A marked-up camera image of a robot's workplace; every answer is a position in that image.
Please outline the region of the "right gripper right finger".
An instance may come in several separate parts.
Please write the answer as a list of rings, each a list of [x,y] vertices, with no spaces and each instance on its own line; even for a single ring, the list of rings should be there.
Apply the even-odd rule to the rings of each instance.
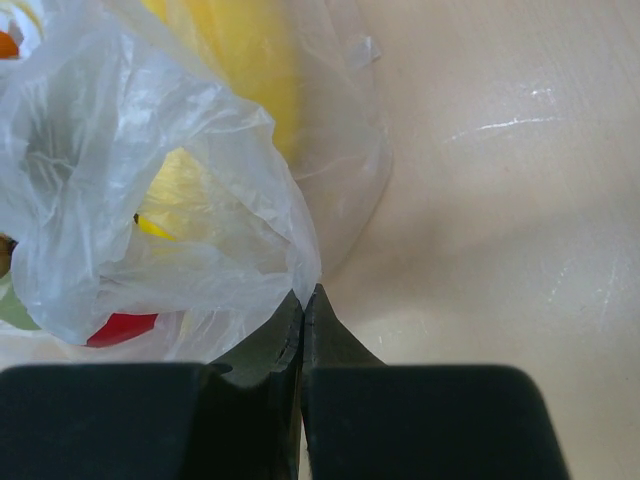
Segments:
[[[305,310],[303,419],[316,479],[566,479],[544,398],[505,365],[389,366],[317,286]]]

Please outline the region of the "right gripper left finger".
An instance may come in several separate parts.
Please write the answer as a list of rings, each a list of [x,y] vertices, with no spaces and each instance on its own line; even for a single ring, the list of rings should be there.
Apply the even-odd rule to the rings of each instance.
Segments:
[[[303,310],[208,363],[49,364],[1,375],[5,479],[294,479]]]

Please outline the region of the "red apple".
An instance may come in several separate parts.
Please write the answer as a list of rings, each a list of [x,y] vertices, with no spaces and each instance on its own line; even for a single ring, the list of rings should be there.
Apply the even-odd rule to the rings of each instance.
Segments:
[[[106,348],[136,338],[152,330],[157,317],[157,314],[114,313],[106,324],[87,340],[86,346]]]

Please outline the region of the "clear plastic bag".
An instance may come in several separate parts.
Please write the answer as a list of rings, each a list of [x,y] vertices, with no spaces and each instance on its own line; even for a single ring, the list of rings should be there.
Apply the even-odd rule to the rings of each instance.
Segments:
[[[353,1],[1,5],[1,364],[208,361],[307,303],[391,153]]]

